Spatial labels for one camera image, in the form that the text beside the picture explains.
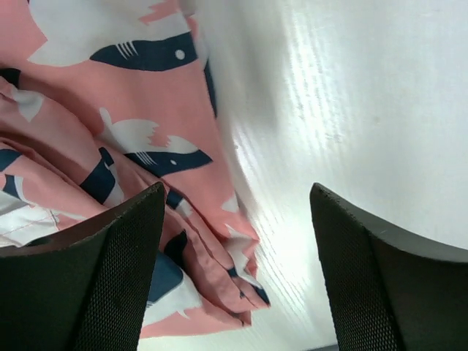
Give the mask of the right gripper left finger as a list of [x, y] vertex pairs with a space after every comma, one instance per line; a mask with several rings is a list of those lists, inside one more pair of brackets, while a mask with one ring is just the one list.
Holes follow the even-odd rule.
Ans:
[[136, 350], [162, 234], [163, 185], [1, 250], [3, 350]]

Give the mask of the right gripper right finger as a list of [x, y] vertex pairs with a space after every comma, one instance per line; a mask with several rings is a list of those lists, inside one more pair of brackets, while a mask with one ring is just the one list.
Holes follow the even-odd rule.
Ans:
[[405, 230], [322, 184], [309, 195], [340, 350], [465, 350], [467, 251]]

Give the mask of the pink shark print shorts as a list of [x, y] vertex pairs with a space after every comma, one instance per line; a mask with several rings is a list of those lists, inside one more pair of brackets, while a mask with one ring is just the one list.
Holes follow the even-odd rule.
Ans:
[[165, 217], [141, 337], [250, 326], [270, 304], [240, 212], [192, 1], [1, 3], [1, 245], [150, 185]]

